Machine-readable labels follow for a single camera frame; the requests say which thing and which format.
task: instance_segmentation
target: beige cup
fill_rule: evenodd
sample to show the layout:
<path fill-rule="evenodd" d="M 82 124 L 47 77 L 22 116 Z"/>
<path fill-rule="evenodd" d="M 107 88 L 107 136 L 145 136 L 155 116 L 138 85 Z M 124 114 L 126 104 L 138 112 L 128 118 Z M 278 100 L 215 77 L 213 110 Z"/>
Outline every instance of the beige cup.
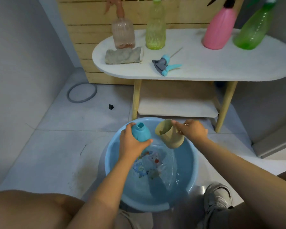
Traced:
<path fill-rule="evenodd" d="M 155 133 L 170 149 L 178 148 L 184 141 L 184 135 L 181 135 L 179 130 L 173 126 L 171 119 L 164 120 L 158 124 Z"/>

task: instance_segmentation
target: white sneaker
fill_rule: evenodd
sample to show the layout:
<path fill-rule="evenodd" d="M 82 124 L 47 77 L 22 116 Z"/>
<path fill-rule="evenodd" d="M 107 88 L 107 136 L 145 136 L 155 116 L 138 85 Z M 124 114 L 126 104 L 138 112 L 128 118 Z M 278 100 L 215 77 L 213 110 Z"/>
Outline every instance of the white sneaker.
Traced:
<path fill-rule="evenodd" d="M 203 229 L 209 228 L 210 217 L 214 211 L 231 209 L 232 206 L 231 193 L 227 186 L 221 183 L 213 183 L 208 186 L 204 193 L 204 209 L 206 215 L 203 221 Z"/>

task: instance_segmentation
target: gray rag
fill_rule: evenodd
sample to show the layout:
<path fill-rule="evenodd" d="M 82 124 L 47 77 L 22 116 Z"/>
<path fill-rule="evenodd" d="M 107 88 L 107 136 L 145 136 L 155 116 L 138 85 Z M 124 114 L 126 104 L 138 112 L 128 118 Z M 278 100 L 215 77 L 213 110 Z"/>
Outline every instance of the gray rag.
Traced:
<path fill-rule="evenodd" d="M 106 64 L 124 64 L 124 63 L 133 63 L 140 62 L 141 56 L 143 57 L 143 53 L 141 53 L 142 47 L 137 47 L 135 49 L 124 48 L 114 50 L 107 50 L 105 55 L 105 63 Z"/>

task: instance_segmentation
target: gray hose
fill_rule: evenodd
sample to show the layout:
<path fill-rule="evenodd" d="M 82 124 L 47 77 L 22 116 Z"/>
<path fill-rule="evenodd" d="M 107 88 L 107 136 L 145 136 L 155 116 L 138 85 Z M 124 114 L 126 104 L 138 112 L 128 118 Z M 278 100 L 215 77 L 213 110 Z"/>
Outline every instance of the gray hose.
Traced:
<path fill-rule="evenodd" d="M 82 85 L 82 84 L 91 84 L 91 83 L 89 83 L 88 81 L 84 81 L 84 82 L 80 82 L 80 83 L 77 83 L 77 84 L 75 84 L 75 85 L 73 85 L 68 91 L 67 91 L 67 99 L 68 99 L 68 101 L 70 101 L 71 103 L 74 103 L 74 104 L 80 104 L 80 103 L 84 103 L 84 102 L 86 102 L 86 101 L 88 101 L 88 100 L 91 100 L 95 95 L 96 95 L 96 92 L 98 91 L 98 88 L 97 88 L 97 86 L 95 85 L 95 84 L 91 84 L 91 85 L 93 85 L 94 87 L 95 87 L 95 90 L 94 90 L 94 92 L 92 93 L 92 95 L 91 96 L 89 96 L 88 98 L 86 98 L 86 99 L 84 99 L 84 100 L 71 100 L 70 99 L 70 92 L 73 90 L 73 88 L 75 88 L 75 87 L 77 87 L 77 86 L 79 86 L 79 85 Z"/>

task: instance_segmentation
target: wooden slat wall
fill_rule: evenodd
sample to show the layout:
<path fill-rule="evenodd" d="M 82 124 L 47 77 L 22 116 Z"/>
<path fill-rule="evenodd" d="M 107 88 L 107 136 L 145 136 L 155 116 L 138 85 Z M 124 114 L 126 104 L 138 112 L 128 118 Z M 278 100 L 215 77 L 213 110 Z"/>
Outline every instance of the wooden slat wall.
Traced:
<path fill-rule="evenodd" d="M 104 15 L 106 0 L 57 0 L 61 17 L 67 26 L 70 38 L 81 64 L 91 83 L 133 84 L 126 80 L 101 73 L 92 61 L 92 51 L 105 38 L 112 35 L 111 22 L 116 19 L 112 6 Z M 206 28 L 213 16 L 222 8 L 225 0 L 163 0 L 166 10 L 167 29 Z M 239 12 L 243 0 L 236 0 L 234 9 Z M 145 29 L 151 0 L 127 0 L 123 2 L 126 18 L 135 29 Z"/>

